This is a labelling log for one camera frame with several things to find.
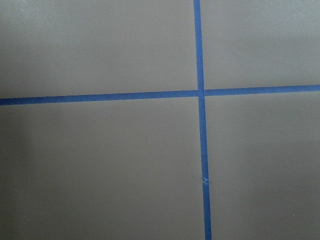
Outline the long blue tape strip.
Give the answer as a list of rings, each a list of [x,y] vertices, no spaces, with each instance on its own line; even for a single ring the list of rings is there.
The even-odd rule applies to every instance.
[[[201,174],[202,174],[202,192],[203,192],[204,238],[206,240],[211,240],[212,225],[211,225],[210,181],[209,181],[209,164],[208,164],[206,103],[205,103],[205,89],[204,89],[205,79],[204,79],[202,20],[201,20],[201,1],[200,0],[193,1],[193,9],[194,9],[195,49],[196,49],[196,69],[197,69]]]

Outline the crossing blue tape strip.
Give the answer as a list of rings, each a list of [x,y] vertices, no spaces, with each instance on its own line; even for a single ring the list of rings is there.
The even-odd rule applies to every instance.
[[[316,85],[293,85],[293,86],[265,86],[265,87],[239,87],[200,90],[177,90],[156,92],[130,92],[130,93],[108,93],[108,94],[85,94],[85,95],[61,95],[61,96],[35,96],[2,98],[2,106],[12,105],[34,105],[55,103],[79,103],[79,102],[101,102],[143,99],[169,99],[169,98],[191,98],[211,96],[232,95],[255,95],[255,94],[280,94],[318,92],[320,86]]]

